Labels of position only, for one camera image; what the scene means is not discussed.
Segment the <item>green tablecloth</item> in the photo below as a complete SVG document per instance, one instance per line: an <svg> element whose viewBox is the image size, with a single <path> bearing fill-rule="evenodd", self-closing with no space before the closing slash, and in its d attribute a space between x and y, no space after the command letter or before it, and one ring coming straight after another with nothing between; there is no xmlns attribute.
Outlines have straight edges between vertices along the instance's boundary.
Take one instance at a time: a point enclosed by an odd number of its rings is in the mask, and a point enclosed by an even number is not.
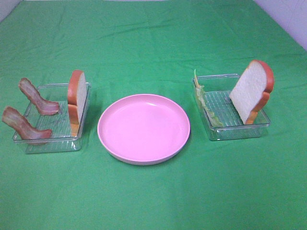
<svg viewBox="0 0 307 230"><path fill-rule="evenodd" d="M274 72L265 136L210 141L193 72ZM0 126L3 230L304 230L307 227L307 54L252 0L23 1L0 24L0 106L24 112L18 82L91 83L83 147L25 154ZM152 166L113 158L102 112L136 93L180 104L191 133Z"/></svg>

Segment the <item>green lettuce leaf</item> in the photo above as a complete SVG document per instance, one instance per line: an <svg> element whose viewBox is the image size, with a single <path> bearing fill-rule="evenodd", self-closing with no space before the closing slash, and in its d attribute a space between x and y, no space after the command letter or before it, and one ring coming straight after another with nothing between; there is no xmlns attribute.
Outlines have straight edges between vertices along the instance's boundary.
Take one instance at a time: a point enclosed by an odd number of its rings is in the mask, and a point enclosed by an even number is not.
<svg viewBox="0 0 307 230"><path fill-rule="evenodd" d="M223 123L219 120L219 118L215 115L213 111L211 111L206 105L205 101L205 91L204 86L200 85L196 87L196 99L200 103L202 109L205 110L209 121L213 127L222 127Z"/></svg>

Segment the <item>bread slice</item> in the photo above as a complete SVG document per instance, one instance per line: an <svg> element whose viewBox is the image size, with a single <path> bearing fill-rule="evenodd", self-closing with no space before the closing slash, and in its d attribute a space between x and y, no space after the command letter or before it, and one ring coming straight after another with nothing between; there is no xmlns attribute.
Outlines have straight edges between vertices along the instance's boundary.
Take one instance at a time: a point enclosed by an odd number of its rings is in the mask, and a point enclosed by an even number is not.
<svg viewBox="0 0 307 230"><path fill-rule="evenodd" d="M269 65L260 60L251 61L229 94L243 124L254 123L268 102L273 86L274 76Z"/></svg>
<svg viewBox="0 0 307 230"><path fill-rule="evenodd" d="M82 70L74 70L69 81L67 93L68 114L72 136L78 134L86 96L85 73Z"/></svg>

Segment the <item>clear plastic container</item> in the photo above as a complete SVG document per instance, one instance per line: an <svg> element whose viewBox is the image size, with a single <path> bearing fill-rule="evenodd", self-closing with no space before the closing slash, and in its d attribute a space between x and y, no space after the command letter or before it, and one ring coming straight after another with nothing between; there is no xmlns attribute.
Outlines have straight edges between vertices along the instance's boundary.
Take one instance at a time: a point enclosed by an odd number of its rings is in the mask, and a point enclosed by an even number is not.
<svg viewBox="0 0 307 230"><path fill-rule="evenodd" d="M194 98L206 130L212 141L244 138L258 138L267 133L270 119L260 110L252 125L244 125L237 110L232 104L229 94L239 80L240 75L222 74L197 76L199 85L204 86L205 101L208 108L223 123L222 127L213 127L204 109L196 99L196 87L193 80Z"/></svg>
<svg viewBox="0 0 307 230"><path fill-rule="evenodd" d="M26 111L24 112L24 117L36 129L51 129L51 138L21 139L19 134L15 132L12 137L13 142L18 144L21 150L26 154L80 150L83 145L83 127L89 107L91 84L88 82L86 83L86 101L79 131L76 136L71 135L71 125L67 103L68 84L53 83L40 85L37 87L37 90L43 98L58 102L59 112L55 115L41 115L37 111L36 107L32 103L29 103Z"/></svg>

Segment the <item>pink round plate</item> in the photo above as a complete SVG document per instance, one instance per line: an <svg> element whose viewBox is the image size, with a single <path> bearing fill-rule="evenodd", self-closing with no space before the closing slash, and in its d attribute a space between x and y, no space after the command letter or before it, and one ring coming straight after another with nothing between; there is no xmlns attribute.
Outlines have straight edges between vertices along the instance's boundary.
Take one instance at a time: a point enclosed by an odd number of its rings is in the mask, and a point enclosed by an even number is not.
<svg viewBox="0 0 307 230"><path fill-rule="evenodd" d="M156 94L135 94L117 100L102 113L97 134L116 159L154 165L180 152L189 138L190 122L174 101Z"/></svg>

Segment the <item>left clear plastic container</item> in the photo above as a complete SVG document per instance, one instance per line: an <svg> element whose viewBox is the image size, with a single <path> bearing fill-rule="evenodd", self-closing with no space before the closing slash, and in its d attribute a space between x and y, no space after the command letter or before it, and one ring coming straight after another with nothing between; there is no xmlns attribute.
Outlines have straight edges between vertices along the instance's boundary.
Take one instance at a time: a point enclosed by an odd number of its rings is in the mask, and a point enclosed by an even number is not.
<svg viewBox="0 0 307 230"><path fill-rule="evenodd" d="M32 103L29 103L26 111L24 112L24 117L36 129L51 129L51 138L21 139L19 134L15 132L12 137L13 142L18 144L21 150L26 154L80 150L83 145L83 127L89 107L91 84L88 82L86 83L86 101L79 131L76 136L71 135L71 125L67 103L68 84L53 83L40 85L37 87L37 90L43 98L58 102L59 112L55 115L41 115L37 111L36 107Z"/></svg>

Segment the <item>bacon strip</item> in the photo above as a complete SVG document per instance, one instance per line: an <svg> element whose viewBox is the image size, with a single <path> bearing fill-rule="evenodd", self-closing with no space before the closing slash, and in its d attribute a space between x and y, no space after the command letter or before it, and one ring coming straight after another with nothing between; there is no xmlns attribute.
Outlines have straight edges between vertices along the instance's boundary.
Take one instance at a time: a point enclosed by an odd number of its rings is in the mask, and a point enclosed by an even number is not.
<svg viewBox="0 0 307 230"><path fill-rule="evenodd" d="M39 130L13 107L7 106L2 114L2 122L12 127L22 139L50 138L52 130Z"/></svg>
<svg viewBox="0 0 307 230"><path fill-rule="evenodd" d="M18 87L41 115L55 115L59 112L59 103L44 99L29 79L21 78Z"/></svg>

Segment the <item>yellow cheese slice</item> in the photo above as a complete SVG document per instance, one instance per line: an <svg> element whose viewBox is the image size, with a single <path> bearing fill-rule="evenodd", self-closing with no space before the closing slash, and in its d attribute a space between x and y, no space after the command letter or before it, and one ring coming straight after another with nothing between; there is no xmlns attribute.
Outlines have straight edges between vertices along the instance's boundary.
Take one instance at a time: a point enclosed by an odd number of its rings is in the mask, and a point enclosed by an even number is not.
<svg viewBox="0 0 307 230"><path fill-rule="evenodd" d="M194 69L194 84L195 84L196 88L200 87L200 85L198 83L198 79L197 79L196 69Z"/></svg>

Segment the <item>right clear plastic container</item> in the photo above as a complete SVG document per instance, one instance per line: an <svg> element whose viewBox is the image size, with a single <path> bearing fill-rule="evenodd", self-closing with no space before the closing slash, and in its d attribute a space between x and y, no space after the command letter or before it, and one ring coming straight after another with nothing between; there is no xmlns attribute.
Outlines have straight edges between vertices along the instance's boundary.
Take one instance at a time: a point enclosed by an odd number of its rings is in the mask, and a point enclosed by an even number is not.
<svg viewBox="0 0 307 230"><path fill-rule="evenodd" d="M239 80L240 75L222 74L197 76L199 85L204 86L205 101L208 108L223 123L222 127L213 127L204 109L196 99L196 87L193 80L194 98L206 130L212 141L244 138L258 138L267 133L270 119L260 110L252 125L244 125L237 110L232 104L229 94Z"/></svg>

